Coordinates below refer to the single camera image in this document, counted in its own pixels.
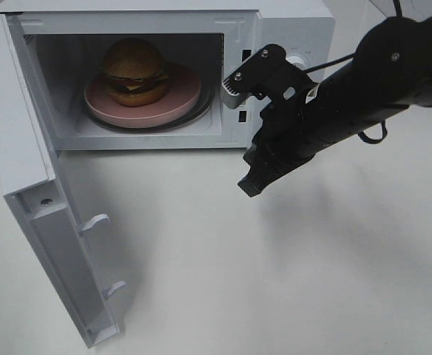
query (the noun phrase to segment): black robotic arm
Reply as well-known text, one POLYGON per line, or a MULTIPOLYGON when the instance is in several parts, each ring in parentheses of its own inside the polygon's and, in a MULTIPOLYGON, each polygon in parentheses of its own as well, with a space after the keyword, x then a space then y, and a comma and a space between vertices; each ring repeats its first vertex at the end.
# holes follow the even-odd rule
POLYGON ((385 120, 410 105, 432 107, 432 17, 387 18, 361 40, 350 63, 319 84, 287 62, 282 47, 269 44, 225 79, 223 89, 233 109, 249 95, 271 99, 244 155, 251 168, 239 186, 252 197, 352 135, 379 143, 387 135, 385 120), (382 124, 380 140, 363 133, 376 124, 382 124))

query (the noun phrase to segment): white tabletop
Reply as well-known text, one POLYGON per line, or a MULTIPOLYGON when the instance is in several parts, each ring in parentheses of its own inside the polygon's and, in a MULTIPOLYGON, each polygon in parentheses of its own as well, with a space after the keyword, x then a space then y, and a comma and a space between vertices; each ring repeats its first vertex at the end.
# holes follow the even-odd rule
MULTIPOLYGON (((327 3, 336 58, 380 17, 327 3)), ((128 282, 124 332, 91 351, 0 186, 0 354, 432 354, 432 109, 388 128, 253 199, 241 151, 64 153, 83 219, 111 217, 92 244, 104 278, 128 282)))

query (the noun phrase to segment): pink plate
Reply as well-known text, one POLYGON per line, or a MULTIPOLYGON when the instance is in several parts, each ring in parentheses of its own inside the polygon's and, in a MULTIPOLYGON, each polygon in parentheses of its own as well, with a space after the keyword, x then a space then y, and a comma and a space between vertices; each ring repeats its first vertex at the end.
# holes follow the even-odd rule
POLYGON ((149 128, 181 118, 197 103, 201 79, 191 69, 167 63, 169 83, 167 93, 152 104, 127 107, 114 102, 98 78, 84 90, 84 99, 93 115, 108 124, 126 128, 149 128))

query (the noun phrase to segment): open microwave door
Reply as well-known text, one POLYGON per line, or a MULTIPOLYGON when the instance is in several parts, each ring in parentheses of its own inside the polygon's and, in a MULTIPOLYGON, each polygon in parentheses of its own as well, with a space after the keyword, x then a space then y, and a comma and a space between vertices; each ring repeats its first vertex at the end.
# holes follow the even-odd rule
MULTIPOLYGON (((371 0, 387 17, 395 16, 395 7, 392 0, 371 0)), ((404 17, 423 21, 432 16, 432 0, 400 0, 404 17)))
POLYGON ((119 332, 87 242, 105 214, 80 221, 41 119, 48 113, 15 16, 0 14, 0 173, 4 198, 86 345, 119 332))

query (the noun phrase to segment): microwave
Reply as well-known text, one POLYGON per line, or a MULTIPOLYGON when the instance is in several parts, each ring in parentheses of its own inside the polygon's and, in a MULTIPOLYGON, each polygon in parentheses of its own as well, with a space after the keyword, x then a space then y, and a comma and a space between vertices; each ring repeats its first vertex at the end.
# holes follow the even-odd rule
MULTIPOLYGON (((284 47, 287 60, 301 69, 322 64, 333 31, 333 16, 321 0, 0 4, 4 199, 89 348, 119 332, 108 300, 126 283, 101 282, 88 238, 109 218, 80 218, 60 152, 245 149, 267 102, 249 98, 229 109, 222 100, 222 80, 270 43, 284 47), (151 42, 166 60, 191 68, 200 78, 199 110, 182 124, 122 129, 100 123, 88 110, 84 90, 105 52, 129 37, 151 42)), ((315 81, 322 77, 323 72, 312 75, 315 81)))

